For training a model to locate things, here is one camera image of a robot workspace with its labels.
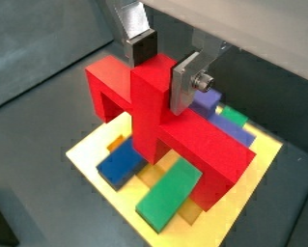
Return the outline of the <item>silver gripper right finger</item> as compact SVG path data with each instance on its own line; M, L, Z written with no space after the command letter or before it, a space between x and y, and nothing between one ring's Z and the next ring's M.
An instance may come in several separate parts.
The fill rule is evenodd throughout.
M194 101L197 92L206 93L214 84L209 68L231 44L195 29L193 33L195 50L174 65L171 78L171 111L179 115Z

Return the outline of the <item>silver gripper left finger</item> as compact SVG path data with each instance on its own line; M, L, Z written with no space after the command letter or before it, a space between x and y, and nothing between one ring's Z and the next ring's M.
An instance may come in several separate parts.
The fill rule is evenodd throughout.
M158 54L158 32L150 27L145 5L138 0L106 0L122 34L126 56L134 68Z

